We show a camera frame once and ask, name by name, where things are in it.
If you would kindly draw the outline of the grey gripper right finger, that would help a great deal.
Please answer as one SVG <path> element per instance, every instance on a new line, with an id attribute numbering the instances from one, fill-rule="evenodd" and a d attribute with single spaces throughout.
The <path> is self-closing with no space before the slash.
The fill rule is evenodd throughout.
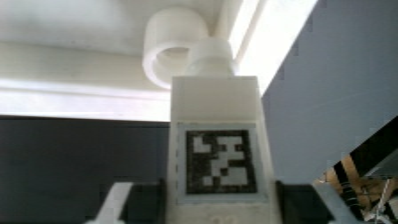
<path id="1" fill-rule="evenodd" d="M 342 199 L 326 183 L 275 183 L 282 224 L 350 224 Z"/>

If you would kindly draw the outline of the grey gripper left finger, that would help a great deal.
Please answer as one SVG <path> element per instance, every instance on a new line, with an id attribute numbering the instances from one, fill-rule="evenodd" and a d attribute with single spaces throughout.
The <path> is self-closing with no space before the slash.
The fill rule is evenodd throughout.
<path id="1" fill-rule="evenodd" d="M 95 217 L 83 224 L 165 224 L 163 182 L 115 182 Z"/>

